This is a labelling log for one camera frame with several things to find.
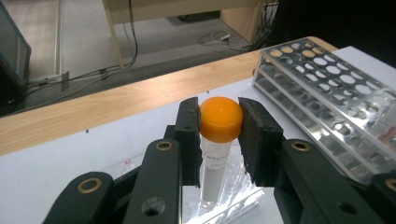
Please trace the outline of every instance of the power cord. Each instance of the power cord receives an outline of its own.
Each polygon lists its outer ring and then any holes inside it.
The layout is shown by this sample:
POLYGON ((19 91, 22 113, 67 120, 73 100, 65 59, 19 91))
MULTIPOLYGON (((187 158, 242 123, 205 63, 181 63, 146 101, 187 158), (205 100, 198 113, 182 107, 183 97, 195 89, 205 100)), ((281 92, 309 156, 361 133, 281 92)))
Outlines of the power cord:
POLYGON ((227 49, 235 49, 235 50, 245 50, 247 46, 244 46, 242 48, 235 48, 231 47, 230 40, 232 39, 231 32, 229 31, 217 31, 214 33, 206 34, 201 36, 196 43, 201 46, 213 46, 213 45, 219 45, 227 49))

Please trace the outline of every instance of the cable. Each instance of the cable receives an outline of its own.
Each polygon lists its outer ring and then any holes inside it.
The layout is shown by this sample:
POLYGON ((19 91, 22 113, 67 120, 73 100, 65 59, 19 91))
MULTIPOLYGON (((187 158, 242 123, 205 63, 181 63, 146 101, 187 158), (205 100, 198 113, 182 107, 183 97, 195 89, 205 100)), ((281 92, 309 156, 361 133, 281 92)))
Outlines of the cable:
POLYGON ((219 45, 219 46, 222 46, 222 47, 227 48, 227 49, 246 50, 246 47, 248 45, 244 46, 242 48, 234 48, 234 47, 229 46, 229 39, 231 39, 231 33, 229 31, 217 31, 217 32, 214 32, 214 33, 210 33, 210 34, 206 34, 206 35, 201 36, 196 41, 196 43, 198 45, 201 45, 201 46, 219 45), (227 40, 216 40, 215 36, 219 35, 219 34, 223 34, 222 36, 229 35, 230 37, 228 37, 227 40), (205 43, 205 41, 204 41, 204 38, 206 38, 208 36, 210 36, 210 40, 211 40, 211 42, 209 44, 205 43))
MULTIPOLYGON (((133 34, 133 37, 134 37, 134 46, 135 46, 135 48, 134 48, 134 57, 133 57, 133 59, 129 63, 127 63, 124 68, 121 69, 119 65, 113 65, 113 66, 102 68, 102 69, 99 69, 99 70, 96 70, 96 71, 93 71, 93 72, 90 72, 90 73, 83 74, 83 75, 78 76, 78 77, 70 78, 70 79, 68 79, 66 81, 46 82, 46 83, 40 83, 40 84, 36 84, 36 85, 30 86, 30 87, 27 87, 27 90, 29 90, 29 89, 32 89, 34 87, 40 87, 41 86, 41 88, 39 88, 39 89, 36 89, 36 90, 33 90, 33 91, 30 91, 30 92, 26 93, 26 95, 12 109, 13 113, 8 114, 7 116, 18 114, 18 113, 21 113, 21 112, 24 112, 24 111, 28 111, 28 110, 31 110, 31 109, 36 109, 36 108, 39 108, 41 106, 50 105, 52 103, 55 103, 55 102, 57 102, 59 100, 62 100, 64 98, 66 98, 66 97, 69 97, 69 96, 79 92, 79 91, 82 91, 82 90, 86 89, 87 87, 91 86, 92 84, 94 84, 94 83, 96 83, 96 82, 98 82, 100 80, 103 80, 104 78, 107 78, 107 77, 110 77, 110 76, 116 74, 115 71, 123 71, 123 70, 131 67, 132 65, 134 65, 134 63, 136 62, 136 59, 137 59, 138 45, 137 45, 136 34, 135 34, 135 30, 134 30, 134 15, 133 15, 133 11, 132 11, 132 1, 131 0, 129 0, 129 15, 130 15, 129 16, 129 21, 130 21, 130 24, 131 24, 131 31, 132 31, 132 34, 133 34), (51 87, 51 86, 59 85, 61 83, 65 83, 65 82, 69 82, 69 81, 73 81, 73 80, 77 80, 77 79, 81 79, 81 78, 86 78, 86 77, 98 76, 98 75, 102 75, 102 76, 100 78, 97 78, 96 80, 84 85, 83 87, 79 88, 78 90, 66 94, 65 96, 61 96, 59 98, 53 99, 53 100, 48 101, 46 103, 43 103, 41 105, 32 106, 32 107, 25 108, 23 110, 19 110, 19 111, 15 112, 15 109, 18 107, 18 105, 20 105, 29 95, 33 94, 34 92, 43 90, 43 89, 51 87)), ((132 45, 131 45, 129 36, 128 36, 127 32, 126 32, 125 24, 123 24, 123 27, 124 27, 124 32, 125 32, 125 34, 127 36, 127 39, 128 39, 128 44, 130 46, 131 52, 133 53, 132 45)))

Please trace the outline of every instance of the black cable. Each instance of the black cable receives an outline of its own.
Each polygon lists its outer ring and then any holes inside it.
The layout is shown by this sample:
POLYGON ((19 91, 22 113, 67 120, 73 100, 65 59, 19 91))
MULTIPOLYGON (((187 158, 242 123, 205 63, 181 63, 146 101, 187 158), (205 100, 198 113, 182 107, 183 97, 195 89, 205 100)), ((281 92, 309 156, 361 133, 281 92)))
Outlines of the black cable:
POLYGON ((68 96, 71 96, 71 95, 73 95, 73 94, 75 94, 75 93, 77 93, 79 91, 84 90, 85 88, 87 88, 91 84, 96 83, 96 82, 102 80, 103 78, 110 77, 110 76, 115 74, 115 73, 111 73, 111 72, 120 71, 120 70, 129 68, 132 65, 134 65, 134 63, 137 60, 138 44, 137 44, 136 34, 135 34, 135 30, 134 30, 134 14, 133 14, 133 10, 132 10, 132 1, 131 0, 129 0, 129 20, 130 20, 132 34, 133 34, 133 37, 134 37, 134 56, 133 56, 132 60, 129 63, 125 64, 124 68, 120 68, 119 65, 112 65, 112 66, 109 66, 109 67, 106 67, 106 68, 102 68, 102 69, 99 69, 99 70, 96 70, 96 71, 93 71, 93 72, 89 72, 89 73, 80 75, 78 77, 69 78, 66 81, 46 82, 46 83, 39 83, 39 84, 35 84, 33 86, 29 86, 29 87, 27 87, 27 90, 30 90, 30 89, 32 89, 34 87, 40 87, 40 88, 26 93, 20 99, 20 101, 15 104, 15 106, 12 109, 12 113, 8 114, 8 115, 14 115, 14 114, 21 113, 21 112, 24 112, 24 111, 27 111, 27 110, 30 110, 30 109, 35 109, 35 108, 39 108, 41 106, 45 106, 45 105, 49 105, 49 104, 55 103, 55 102, 57 102, 59 100, 62 100, 64 98, 68 97, 68 96), (30 108, 25 108, 25 109, 23 109, 21 111, 15 112, 15 109, 17 109, 18 105, 20 105, 29 95, 33 94, 34 92, 37 92, 37 91, 40 91, 40 90, 43 90, 45 88, 52 87, 52 86, 55 86, 55 85, 59 85, 59 84, 65 83, 65 82, 70 82, 70 81, 81 79, 81 78, 94 77, 94 76, 98 76, 98 75, 102 75, 102 77, 100 77, 100 78, 88 83, 87 85, 83 86, 82 88, 80 88, 80 89, 78 89, 76 91, 73 91, 71 93, 66 94, 65 96, 56 98, 54 100, 51 100, 51 101, 46 102, 46 103, 41 104, 41 105, 32 106, 30 108))

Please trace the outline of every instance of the electronic device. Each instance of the electronic device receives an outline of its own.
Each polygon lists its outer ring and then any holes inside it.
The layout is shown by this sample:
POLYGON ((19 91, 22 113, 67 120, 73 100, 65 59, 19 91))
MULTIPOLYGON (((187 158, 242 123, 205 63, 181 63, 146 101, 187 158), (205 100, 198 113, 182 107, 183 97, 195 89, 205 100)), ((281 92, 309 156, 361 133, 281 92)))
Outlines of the electronic device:
POLYGON ((0 115, 26 93, 31 48, 0 2, 0 115))

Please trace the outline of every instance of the screw hole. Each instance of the screw hole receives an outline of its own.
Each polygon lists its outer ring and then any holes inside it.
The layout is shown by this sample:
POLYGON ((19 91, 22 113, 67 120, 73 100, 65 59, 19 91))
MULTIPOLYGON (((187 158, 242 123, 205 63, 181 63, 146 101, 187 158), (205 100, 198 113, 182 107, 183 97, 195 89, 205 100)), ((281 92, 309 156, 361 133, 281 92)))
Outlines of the screw hole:
POLYGON ((78 184, 78 192, 87 194, 96 191, 102 186, 102 180, 97 177, 88 178, 78 184))
POLYGON ((392 189, 393 191, 396 191, 396 179, 390 178, 385 181, 387 184, 388 188, 392 189))
POLYGON ((338 207, 339 207, 343 212, 346 212, 346 213, 349 213, 349 214, 352 214, 352 215, 358 213, 358 211, 356 210, 356 208, 355 208, 353 205, 351 205, 350 203, 339 203, 339 204, 338 204, 338 207))
POLYGON ((296 149, 296 150, 299 150, 299 151, 308 151, 310 148, 309 148, 309 145, 307 145, 307 144, 305 144, 305 143, 303 143, 303 142, 293 142, 292 144, 291 144, 291 146, 294 148, 294 149, 296 149))
POLYGON ((142 204, 142 213, 148 217, 155 217, 165 210, 165 200, 160 197, 152 197, 142 204))
POLYGON ((172 147, 172 143, 170 142, 160 142, 157 144, 157 146, 155 146, 157 149, 165 151, 168 150, 172 147))

